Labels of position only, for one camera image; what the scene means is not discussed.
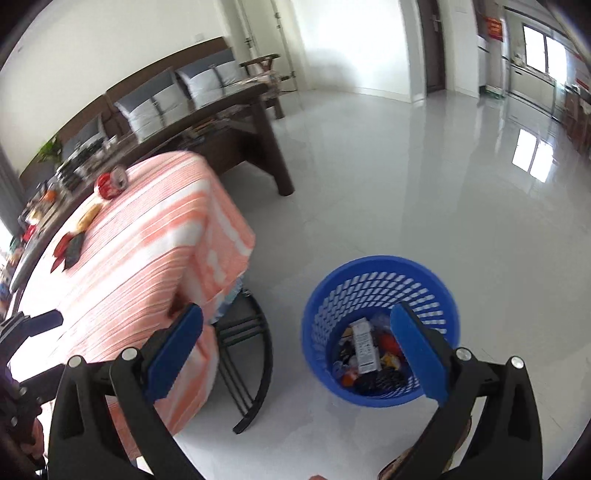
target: door handle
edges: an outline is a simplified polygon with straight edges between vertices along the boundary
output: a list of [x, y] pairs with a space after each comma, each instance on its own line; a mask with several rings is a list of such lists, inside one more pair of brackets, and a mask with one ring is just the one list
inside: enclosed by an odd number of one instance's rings
[[439, 23], [441, 23], [441, 20], [439, 20], [437, 18], [437, 15], [433, 14], [431, 15], [431, 19], [433, 20], [433, 30], [435, 30], [436, 32], [439, 32]]

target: orange and white tablecloth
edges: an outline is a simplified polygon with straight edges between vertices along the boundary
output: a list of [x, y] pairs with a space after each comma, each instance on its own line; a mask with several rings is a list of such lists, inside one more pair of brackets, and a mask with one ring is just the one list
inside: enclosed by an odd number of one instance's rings
[[[172, 152], [128, 169], [129, 188], [105, 202], [86, 233], [80, 261], [53, 273], [53, 251], [74, 230], [91, 195], [52, 240], [30, 281], [21, 310], [34, 316], [58, 309], [61, 327], [28, 339], [13, 357], [12, 376], [24, 380], [72, 355], [87, 362], [114, 359], [171, 324], [173, 299], [192, 301], [211, 320], [245, 272], [254, 235], [215, 173], [200, 156]], [[172, 434], [207, 400], [217, 370], [211, 325], [203, 333], [167, 398], [155, 404]], [[50, 408], [41, 422], [46, 439]], [[139, 455], [116, 402], [109, 405], [129, 456]]]

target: brown door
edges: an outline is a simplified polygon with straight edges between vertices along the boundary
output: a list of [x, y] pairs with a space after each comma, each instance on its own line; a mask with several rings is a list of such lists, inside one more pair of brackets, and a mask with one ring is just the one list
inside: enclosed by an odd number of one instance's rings
[[445, 89], [443, 29], [437, 0], [418, 0], [423, 25], [427, 93]]

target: red sign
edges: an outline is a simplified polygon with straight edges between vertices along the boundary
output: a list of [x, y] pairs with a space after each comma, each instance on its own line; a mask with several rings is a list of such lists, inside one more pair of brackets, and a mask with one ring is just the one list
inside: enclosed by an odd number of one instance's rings
[[486, 17], [486, 26], [488, 27], [488, 36], [490, 38], [503, 41], [503, 24], [501, 20]]

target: potted plant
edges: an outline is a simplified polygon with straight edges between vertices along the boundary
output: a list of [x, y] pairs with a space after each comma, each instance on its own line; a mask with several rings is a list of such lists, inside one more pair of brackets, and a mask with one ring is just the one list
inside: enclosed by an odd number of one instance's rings
[[57, 135], [39, 149], [33, 160], [39, 163], [52, 162], [56, 168], [61, 165], [61, 142]]

